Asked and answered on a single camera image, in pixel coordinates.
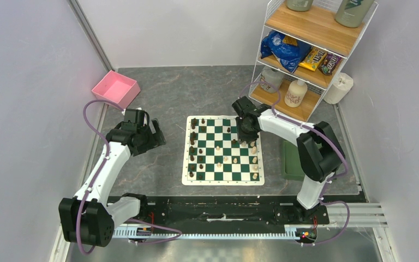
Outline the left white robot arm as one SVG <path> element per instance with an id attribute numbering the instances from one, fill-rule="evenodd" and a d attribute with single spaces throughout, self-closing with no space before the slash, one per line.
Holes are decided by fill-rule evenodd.
<path id="1" fill-rule="evenodd" d="M 124 120 L 105 136 L 101 155 L 88 179 L 72 198 L 63 198 L 58 206 L 63 237 L 79 246 L 105 247 L 115 229 L 128 219 L 142 223 L 148 219 L 146 197 L 126 193 L 109 204 L 114 182 L 131 158 L 165 145 L 166 140 L 156 118 L 138 109 L 126 109 Z"/>

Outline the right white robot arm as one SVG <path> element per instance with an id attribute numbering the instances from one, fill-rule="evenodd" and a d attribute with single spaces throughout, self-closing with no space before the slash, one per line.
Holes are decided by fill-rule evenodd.
<path id="1" fill-rule="evenodd" d="M 246 96 L 238 98 L 232 108 L 237 114 L 240 142 L 249 144 L 258 139 L 260 132 L 268 132 L 296 146 L 305 177 L 293 216 L 299 223 L 308 223 L 315 216 L 314 207 L 323 200 L 325 185 L 341 165 L 347 165 L 333 129 L 324 121 L 318 124 L 302 122 L 277 112 L 272 106 L 256 106 Z"/>

